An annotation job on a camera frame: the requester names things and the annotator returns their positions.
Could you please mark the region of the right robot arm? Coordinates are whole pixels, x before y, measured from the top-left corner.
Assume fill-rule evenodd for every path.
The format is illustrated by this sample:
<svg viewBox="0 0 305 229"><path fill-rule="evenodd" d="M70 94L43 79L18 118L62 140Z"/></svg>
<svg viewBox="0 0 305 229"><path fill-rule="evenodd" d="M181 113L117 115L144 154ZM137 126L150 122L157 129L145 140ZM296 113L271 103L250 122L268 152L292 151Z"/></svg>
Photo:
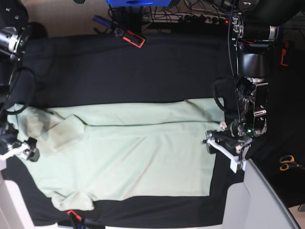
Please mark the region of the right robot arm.
<svg viewBox="0 0 305 229"><path fill-rule="evenodd" d="M13 156L24 160L37 161L39 151L37 140L18 139L18 130L8 122L9 115L18 115L28 106L26 102L17 111L8 111L8 101L22 71L28 71L32 78L34 72L22 66L26 44L31 34L29 16L19 0L0 2L0 168L4 170L6 161Z"/></svg>

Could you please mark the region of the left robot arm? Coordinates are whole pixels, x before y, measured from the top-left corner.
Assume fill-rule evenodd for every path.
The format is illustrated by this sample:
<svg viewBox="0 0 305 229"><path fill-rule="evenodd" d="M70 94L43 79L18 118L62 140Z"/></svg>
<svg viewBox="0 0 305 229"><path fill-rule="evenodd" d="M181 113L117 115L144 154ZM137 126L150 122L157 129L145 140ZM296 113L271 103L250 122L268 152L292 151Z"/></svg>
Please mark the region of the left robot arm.
<svg viewBox="0 0 305 229"><path fill-rule="evenodd" d="M268 79L272 75L272 51L281 34L281 26L305 6L302 0L235 0L228 22L228 51L235 52L230 64L235 87L237 110L225 108L213 83L217 106L231 118L217 130L207 131L209 153L220 152L230 160L233 172L245 170L246 155L253 140L267 131Z"/></svg>

